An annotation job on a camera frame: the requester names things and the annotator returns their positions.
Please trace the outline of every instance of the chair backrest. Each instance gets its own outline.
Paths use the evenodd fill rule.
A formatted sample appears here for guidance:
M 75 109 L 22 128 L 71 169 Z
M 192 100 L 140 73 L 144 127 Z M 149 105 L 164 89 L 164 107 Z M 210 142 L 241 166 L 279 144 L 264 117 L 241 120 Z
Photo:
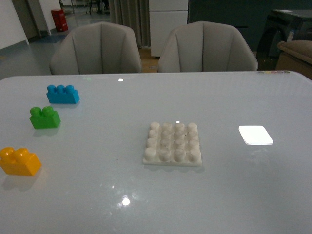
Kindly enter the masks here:
M 140 73 L 142 64 L 131 28 L 100 22 L 72 30 L 50 62 L 53 75 Z
M 169 34 L 158 72 L 256 71 L 257 60 L 233 26 L 199 21 Z

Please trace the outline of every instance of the green block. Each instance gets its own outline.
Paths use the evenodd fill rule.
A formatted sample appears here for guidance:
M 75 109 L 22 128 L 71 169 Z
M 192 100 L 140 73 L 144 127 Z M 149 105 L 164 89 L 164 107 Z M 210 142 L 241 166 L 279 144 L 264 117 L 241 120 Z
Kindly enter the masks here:
M 35 129 L 57 128 L 60 123 L 58 112 L 51 106 L 33 107 L 30 109 L 31 117 L 29 118 Z

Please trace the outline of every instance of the yellow block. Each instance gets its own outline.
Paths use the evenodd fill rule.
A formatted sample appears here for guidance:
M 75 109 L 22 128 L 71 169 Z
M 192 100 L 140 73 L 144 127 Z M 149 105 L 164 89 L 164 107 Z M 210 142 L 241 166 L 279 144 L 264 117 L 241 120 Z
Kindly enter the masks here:
M 0 151 L 0 166 L 9 175 L 34 176 L 41 167 L 41 163 L 34 153 L 21 148 L 14 150 L 12 147 Z

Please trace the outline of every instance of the toy block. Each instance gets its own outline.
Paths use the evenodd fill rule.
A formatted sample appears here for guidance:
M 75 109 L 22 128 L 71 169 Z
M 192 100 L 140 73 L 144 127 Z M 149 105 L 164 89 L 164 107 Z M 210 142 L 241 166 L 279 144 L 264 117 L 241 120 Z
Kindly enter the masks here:
M 49 85 L 47 87 L 47 97 L 50 103 L 58 104 L 76 104 L 79 102 L 78 91 L 74 89 L 73 85 L 67 85 L 66 88 L 64 85 Z
M 195 123 L 153 122 L 143 157 L 144 164 L 202 166 L 198 129 Z
M 35 129 L 57 128 L 60 123 L 59 114 L 51 106 L 33 107 L 30 109 L 31 117 L 29 118 Z
M 25 148 L 15 151 L 12 147 L 7 147 L 0 151 L 0 166 L 9 175 L 34 176 L 41 167 L 41 162 L 36 154 Z

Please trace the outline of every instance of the curtain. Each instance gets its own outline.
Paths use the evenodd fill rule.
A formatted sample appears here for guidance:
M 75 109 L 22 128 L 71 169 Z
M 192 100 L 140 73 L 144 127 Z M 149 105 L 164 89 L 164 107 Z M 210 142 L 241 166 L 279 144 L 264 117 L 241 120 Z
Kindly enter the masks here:
M 111 22 L 128 26 L 138 47 L 151 46 L 148 0 L 109 0 Z

